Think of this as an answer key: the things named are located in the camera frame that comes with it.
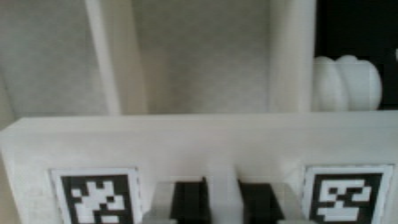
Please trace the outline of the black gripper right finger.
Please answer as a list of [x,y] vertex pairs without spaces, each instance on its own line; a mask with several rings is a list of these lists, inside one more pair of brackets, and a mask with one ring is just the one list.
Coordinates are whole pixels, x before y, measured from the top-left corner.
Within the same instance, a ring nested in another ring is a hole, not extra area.
[[278,224],[285,214],[269,183],[239,182],[244,200],[244,224]]

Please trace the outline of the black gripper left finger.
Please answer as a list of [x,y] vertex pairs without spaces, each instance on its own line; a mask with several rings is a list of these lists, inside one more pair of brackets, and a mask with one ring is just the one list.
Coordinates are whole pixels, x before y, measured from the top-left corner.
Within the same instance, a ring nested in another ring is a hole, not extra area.
[[178,224],[212,224],[208,182],[180,181],[175,186],[171,219]]

